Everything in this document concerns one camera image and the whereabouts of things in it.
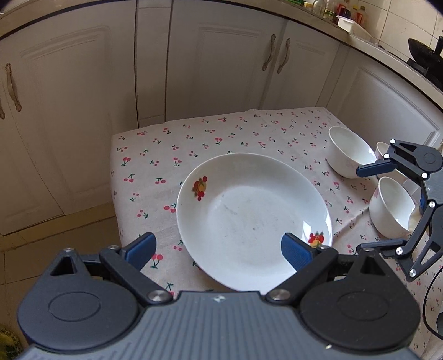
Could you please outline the cherry print tablecloth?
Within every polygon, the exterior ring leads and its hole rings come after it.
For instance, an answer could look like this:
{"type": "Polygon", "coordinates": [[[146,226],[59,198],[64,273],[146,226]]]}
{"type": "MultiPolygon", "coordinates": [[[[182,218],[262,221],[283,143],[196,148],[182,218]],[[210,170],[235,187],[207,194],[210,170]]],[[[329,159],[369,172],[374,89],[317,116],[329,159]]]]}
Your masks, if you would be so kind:
{"type": "Polygon", "coordinates": [[[413,359],[442,305],[430,173],[322,107],[184,119],[113,137],[122,243],[145,309],[130,356],[413,359]]]}

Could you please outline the black wok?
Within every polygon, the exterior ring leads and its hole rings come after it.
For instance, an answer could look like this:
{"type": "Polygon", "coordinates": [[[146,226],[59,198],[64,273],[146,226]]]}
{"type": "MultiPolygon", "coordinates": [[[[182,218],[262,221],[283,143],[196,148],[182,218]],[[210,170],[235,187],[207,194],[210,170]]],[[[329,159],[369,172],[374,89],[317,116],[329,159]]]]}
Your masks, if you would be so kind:
{"type": "Polygon", "coordinates": [[[413,59],[436,76],[442,76],[442,41],[443,36],[441,35],[435,49],[431,49],[419,40],[408,39],[408,47],[413,59]]]}

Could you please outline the white fruit plate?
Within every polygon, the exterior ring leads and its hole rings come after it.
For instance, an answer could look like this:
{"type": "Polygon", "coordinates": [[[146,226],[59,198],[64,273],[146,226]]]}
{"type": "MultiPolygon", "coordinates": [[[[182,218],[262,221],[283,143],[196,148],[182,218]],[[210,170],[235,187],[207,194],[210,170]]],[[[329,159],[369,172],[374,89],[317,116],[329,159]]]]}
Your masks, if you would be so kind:
{"type": "Polygon", "coordinates": [[[281,240],[332,245],[321,194],[274,158],[231,153],[204,161],[183,182],[176,202],[179,234],[197,265],[220,284],[262,294],[295,274],[281,240]]]}

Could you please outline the white plastic tray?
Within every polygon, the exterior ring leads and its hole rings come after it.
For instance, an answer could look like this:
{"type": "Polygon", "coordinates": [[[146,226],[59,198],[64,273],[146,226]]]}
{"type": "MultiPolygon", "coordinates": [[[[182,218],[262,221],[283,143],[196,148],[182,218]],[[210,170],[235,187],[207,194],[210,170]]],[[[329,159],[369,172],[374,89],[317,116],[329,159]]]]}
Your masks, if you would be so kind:
{"type": "Polygon", "coordinates": [[[372,36],[367,32],[362,26],[354,22],[352,19],[348,19],[347,17],[338,16],[338,27],[344,29],[348,34],[353,35],[355,37],[359,37],[360,39],[371,41],[372,36]]]}

